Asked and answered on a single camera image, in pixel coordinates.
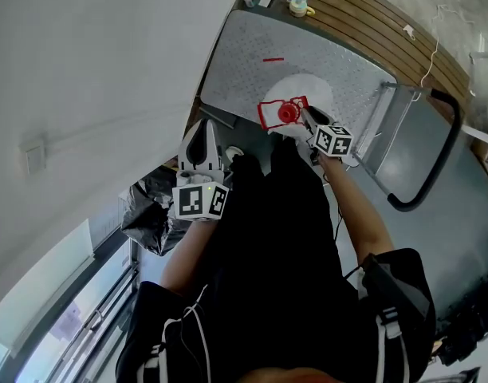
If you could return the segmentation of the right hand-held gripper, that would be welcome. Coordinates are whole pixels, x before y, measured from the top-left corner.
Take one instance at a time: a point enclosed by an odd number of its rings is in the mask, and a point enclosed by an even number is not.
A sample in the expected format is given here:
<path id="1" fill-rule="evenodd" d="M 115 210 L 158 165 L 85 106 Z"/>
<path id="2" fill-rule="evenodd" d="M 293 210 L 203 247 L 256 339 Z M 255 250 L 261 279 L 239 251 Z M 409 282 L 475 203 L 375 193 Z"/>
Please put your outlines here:
<path id="1" fill-rule="evenodd" d="M 351 154 L 354 135 L 317 107 L 301 110 L 303 124 L 310 135 L 308 145 L 329 158 L 344 159 Z"/>

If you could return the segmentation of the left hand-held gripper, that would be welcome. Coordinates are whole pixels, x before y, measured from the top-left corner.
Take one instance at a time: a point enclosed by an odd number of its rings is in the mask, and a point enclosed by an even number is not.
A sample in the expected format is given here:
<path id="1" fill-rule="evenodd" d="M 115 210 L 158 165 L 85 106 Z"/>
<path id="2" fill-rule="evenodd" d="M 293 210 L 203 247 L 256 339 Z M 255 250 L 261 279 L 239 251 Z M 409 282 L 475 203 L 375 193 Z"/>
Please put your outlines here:
<path id="1" fill-rule="evenodd" d="M 221 149 L 217 125 L 210 119 L 199 120 L 183 138 L 179 148 L 179 166 L 196 169 L 206 158 L 210 170 L 221 170 Z M 208 175 L 178 171 L 177 186 L 172 189 L 175 217 L 186 221 L 220 220 L 229 188 Z"/>

